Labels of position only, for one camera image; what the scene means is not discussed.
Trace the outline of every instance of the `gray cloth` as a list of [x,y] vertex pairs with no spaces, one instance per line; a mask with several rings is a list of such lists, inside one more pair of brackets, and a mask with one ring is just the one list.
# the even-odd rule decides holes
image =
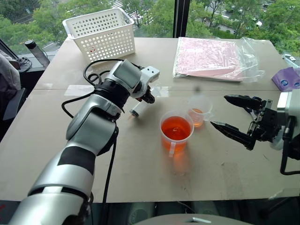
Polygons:
[[15,96],[17,90],[11,88],[4,76],[0,73],[0,125],[8,102]]
[[1,53],[0,53],[0,74],[2,74],[3,78],[7,81],[11,89],[15,89],[15,90],[21,89],[19,71],[16,68],[14,68]]

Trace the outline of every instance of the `tabletop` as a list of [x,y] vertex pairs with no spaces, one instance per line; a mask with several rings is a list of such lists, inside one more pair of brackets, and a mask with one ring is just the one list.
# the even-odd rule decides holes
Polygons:
[[[260,70],[265,76],[258,82],[223,82],[185,77],[173,79],[173,65],[177,49],[177,38],[135,38],[135,53],[123,57],[144,67],[153,66],[160,70],[160,77],[154,84],[166,90],[278,90],[271,77],[287,64],[278,54],[270,41],[255,40],[255,48],[259,56]],[[114,63],[101,63],[95,69],[104,71],[111,69]],[[83,76],[87,62],[73,40],[66,40],[56,56],[39,79],[35,89],[67,89],[69,85],[88,84]]]
[[[214,120],[246,132],[251,116],[225,101],[231,90],[204,90],[213,102]],[[250,90],[236,94],[253,95]],[[0,199],[22,200],[46,163],[65,145],[70,118],[61,102],[70,99],[66,90],[33,90],[0,143]],[[161,145],[159,119],[169,110],[187,109],[190,90],[168,90],[138,119],[129,110],[137,103],[129,98],[125,114],[117,120],[119,136],[107,201],[198,201],[257,199],[297,196],[299,176],[279,172],[281,152],[266,142],[257,142],[253,151],[225,137],[210,123],[195,129],[187,148],[174,158]],[[258,90],[255,95],[273,99],[277,90]],[[69,104],[76,113],[84,100]],[[94,202],[101,202],[111,151],[96,159]],[[287,170],[299,169],[289,160]]]

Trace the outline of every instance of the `window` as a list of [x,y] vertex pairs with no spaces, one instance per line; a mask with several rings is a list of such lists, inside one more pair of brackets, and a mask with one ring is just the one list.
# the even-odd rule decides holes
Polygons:
[[135,21],[136,37],[173,34],[175,0],[2,0],[0,38],[17,55],[30,53],[29,39],[46,52],[56,51],[67,37],[62,21],[109,8],[122,7]]
[[300,56],[299,0],[191,0],[186,37],[270,40]]

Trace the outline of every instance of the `plastic bag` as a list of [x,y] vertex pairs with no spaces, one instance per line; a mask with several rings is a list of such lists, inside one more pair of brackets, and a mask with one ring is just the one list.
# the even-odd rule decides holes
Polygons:
[[241,38],[238,43],[180,37],[173,77],[198,76],[236,82],[255,82],[264,75],[252,45]]

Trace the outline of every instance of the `robotic arm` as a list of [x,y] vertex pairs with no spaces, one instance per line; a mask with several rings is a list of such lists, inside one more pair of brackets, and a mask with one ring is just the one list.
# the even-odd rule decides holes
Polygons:
[[300,171],[285,171],[288,158],[300,160],[300,89],[282,92],[277,111],[271,109],[272,100],[269,99],[261,101],[241,95],[224,97],[233,105],[255,110],[257,118],[251,122],[246,134],[226,123],[211,121],[211,124],[248,150],[254,148],[256,141],[268,141],[272,148],[283,149],[280,172],[283,175],[300,174]]
[[118,135],[116,120],[129,96],[154,103],[148,83],[153,67],[139,70],[118,62],[84,103],[67,128],[67,144],[44,168],[10,225],[83,224],[88,214],[96,156],[107,152]]

